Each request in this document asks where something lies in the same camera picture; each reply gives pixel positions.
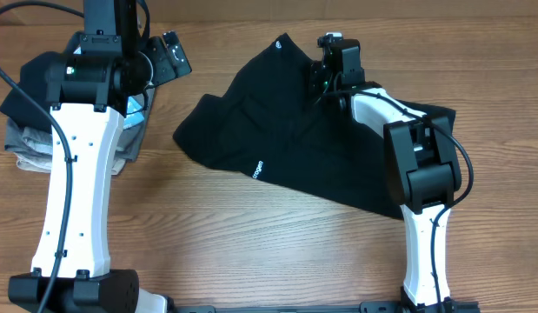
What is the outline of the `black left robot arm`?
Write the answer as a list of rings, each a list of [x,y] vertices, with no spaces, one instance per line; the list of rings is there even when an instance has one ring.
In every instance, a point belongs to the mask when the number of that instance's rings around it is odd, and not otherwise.
[[[129,97],[163,80],[164,48],[84,34],[47,74],[52,166],[42,235],[30,270],[8,296],[29,312],[172,312],[169,296],[142,289],[134,270],[110,266],[111,170]]]

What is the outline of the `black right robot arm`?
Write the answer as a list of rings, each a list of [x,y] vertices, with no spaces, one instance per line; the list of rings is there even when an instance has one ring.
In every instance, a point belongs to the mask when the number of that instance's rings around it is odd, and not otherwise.
[[[384,141],[386,183],[405,222],[407,269],[399,312],[454,312],[446,277],[446,234],[462,183],[446,114],[413,109],[365,78],[361,45],[340,32],[317,40],[329,80],[322,95],[338,97],[356,123]]]

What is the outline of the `black t-shirt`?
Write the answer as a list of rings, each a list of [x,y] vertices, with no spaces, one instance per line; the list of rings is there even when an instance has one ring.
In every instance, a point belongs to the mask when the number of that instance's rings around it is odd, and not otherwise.
[[[401,218],[386,183],[383,139],[356,123],[337,96],[312,105],[314,61],[289,36],[279,36],[238,71],[224,95],[204,95],[176,128],[174,141],[212,170]],[[402,102],[446,114],[452,130],[453,110]]]

